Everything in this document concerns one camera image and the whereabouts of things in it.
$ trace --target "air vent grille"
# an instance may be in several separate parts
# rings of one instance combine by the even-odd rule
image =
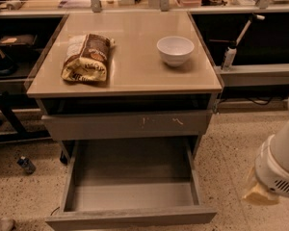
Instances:
[[[289,193],[289,182],[284,180],[275,180],[276,187],[285,193]]]

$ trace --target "white bowl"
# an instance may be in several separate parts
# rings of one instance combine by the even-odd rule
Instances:
[[[180,66],[189,60],[194,44],[187,38],[169,36],[157,42],[162,60],[169,66]]]

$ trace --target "floor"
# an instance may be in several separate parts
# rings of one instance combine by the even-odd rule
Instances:
[[[213,220],[201,225],[124,230],[289,231],[289,199],[282,198],[270,207],[252,206],[241,199],[258,147],[288,118],[284,103],[221,104],[195,159],[203,202],[218,212]],[[67,173],[59,161],[60,152],[52,140],[0,144],[0,218],[14,218],[17,230],[52,230],[44,219],[59,207]],[[32,175],[26,175],[16,163],[20,156],[29,157],[37,167]]]

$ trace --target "open drawer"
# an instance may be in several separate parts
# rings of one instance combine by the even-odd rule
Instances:
[[[78,141],[55,230],[209,222],[184,137]]]
[[[203,135],[208,111],[159,111],[44,115],[42,120],[55,141]]]

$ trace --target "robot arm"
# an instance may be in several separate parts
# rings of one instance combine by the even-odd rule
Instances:
[[[244,199],[253,204],[276,204],[289,197],[289,120],[260,146]]]

